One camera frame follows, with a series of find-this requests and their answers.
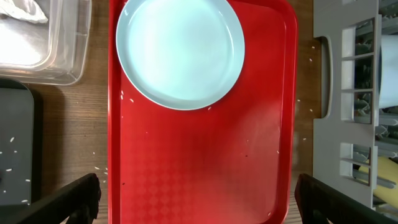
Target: red tray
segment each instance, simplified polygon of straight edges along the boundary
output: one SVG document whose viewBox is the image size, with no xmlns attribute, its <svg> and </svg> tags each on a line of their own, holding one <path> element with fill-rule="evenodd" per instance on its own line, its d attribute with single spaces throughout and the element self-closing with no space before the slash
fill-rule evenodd
<svg viewBox="0 0 398 224">
<path fill-rule="evenodd" d="M 149 101 L 123 74 L 115 33 L 125 1 L 110 0 L 109 223 L 283 222 L 297 20 L 284 0 L 229 2 L 246 43 L 241 75 L 211 107 L 176 111 Z"/>
</svg>

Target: wooden surface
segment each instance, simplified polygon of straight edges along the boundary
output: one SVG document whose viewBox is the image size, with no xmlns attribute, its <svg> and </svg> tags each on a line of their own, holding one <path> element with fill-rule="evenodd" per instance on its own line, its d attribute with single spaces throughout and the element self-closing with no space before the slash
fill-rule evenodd
<svg viewBox="0 0 398 224">
<path fill-rule="evenodd" d="M 299 26 L 297 99 L 300 102 L 296 104 L 293 190 L 299 173 L 312 173 L 313 119 L 320 116 L 320 44 L 312 38 L 312 0 L 289 2 L 297 13 Z M 90 47 L 85 73 L 78 84 L 30 85 L 44 99 L 43 196 L 87 173 L 97 173 L 103 194 L 95 223 L 108 222 L 108 183 L 104 174 L 107 166 L 108 9 L 108 0 L 93 0 Z M 292 193 L 285 222 L 301 223 Z"/>
</svg>

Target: light blue plate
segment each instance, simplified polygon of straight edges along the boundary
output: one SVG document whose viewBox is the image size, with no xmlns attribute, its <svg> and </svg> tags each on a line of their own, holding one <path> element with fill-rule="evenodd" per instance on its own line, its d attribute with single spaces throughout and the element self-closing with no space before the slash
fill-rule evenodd
<svg viewBox="0 0 398 224">
<path fill-rule="evenodd" d="M 130 0 L 119 18 L 116 48 L 137 90 L 176 110 L 217 102 L 244 60 L 242 27 L 226 0 Z"/>
</svg>

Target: gray dish rack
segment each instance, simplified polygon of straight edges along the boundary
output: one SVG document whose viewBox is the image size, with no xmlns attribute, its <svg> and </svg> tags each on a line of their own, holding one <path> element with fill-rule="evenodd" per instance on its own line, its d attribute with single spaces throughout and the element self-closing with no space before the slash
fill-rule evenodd
<svg viewBox="0 0 398 224">
<path fill-rule="evenodd" d="M 323 117 L 314 120 L 313 176 L 374 208 L 377 185 L 397 187 L 377 176 L 377 157 L 398 156 L 398 109 L 379 109 L 381 35 L 398 34 L 398 0 L 313 3 Z"/>
</svg>

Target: crumpled paper towel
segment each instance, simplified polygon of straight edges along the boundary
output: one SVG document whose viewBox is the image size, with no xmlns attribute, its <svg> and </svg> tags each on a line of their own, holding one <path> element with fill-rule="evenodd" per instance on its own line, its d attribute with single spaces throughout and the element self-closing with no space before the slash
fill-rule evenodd
<svg viewBox="0 0 398 224">
<path fill-rule="evenodd" d="M 0 14 L 34 24 L 49 21 L 34 0 L 0 0 Z"/>
</svg>

